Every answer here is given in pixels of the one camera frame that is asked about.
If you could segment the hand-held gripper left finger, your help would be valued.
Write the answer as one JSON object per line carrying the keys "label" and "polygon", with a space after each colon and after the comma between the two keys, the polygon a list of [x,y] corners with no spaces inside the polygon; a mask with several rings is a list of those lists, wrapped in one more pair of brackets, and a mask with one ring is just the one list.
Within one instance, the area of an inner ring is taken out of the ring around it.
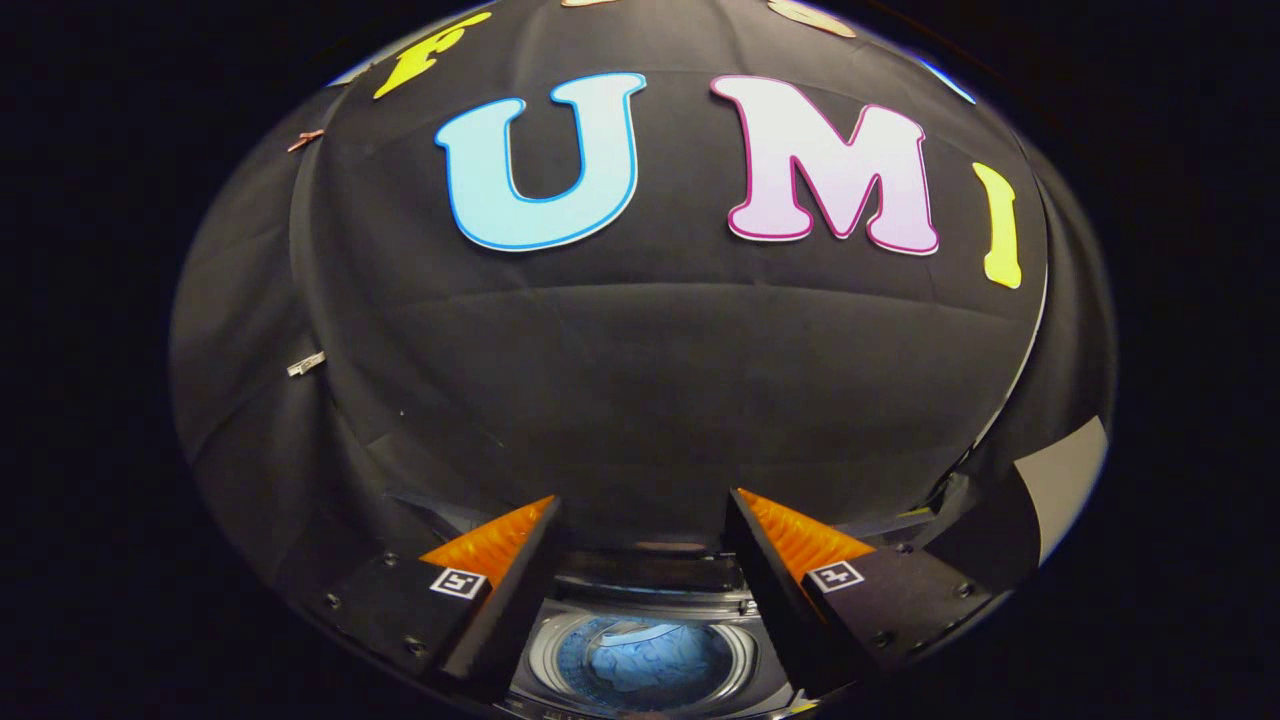
{"label": "hand-held gripper left finger", "polygon": [[430,527],[471,521],[430,546],[378,534],[320,498],[294,511],[294,607],[339,648],[453,705],[500,702],[564,550],[564,502],[504,511],[444,495],[393,493]]}

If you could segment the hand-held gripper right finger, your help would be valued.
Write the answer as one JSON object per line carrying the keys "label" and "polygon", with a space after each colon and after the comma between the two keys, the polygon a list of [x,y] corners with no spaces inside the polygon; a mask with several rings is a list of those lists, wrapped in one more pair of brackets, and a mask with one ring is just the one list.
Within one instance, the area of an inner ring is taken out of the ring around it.
{"label": "hand-held gripper right finger", "polygon": [[923,550],[870,546],[744,488],[730,491],[723,539],[787,679],[810,697],[920,661],[992,600]]}

